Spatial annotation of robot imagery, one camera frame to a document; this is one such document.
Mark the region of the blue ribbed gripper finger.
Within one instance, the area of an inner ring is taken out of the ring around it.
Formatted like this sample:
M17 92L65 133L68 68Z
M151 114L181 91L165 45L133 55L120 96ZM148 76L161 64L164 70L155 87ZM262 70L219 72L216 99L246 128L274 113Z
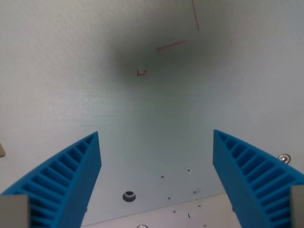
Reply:
M28 196L32 228L79 228L101 166L94 132L38 165L2 195Z
M219 130L213 166L243 228L290 228L289 192L304 175L273 155Z

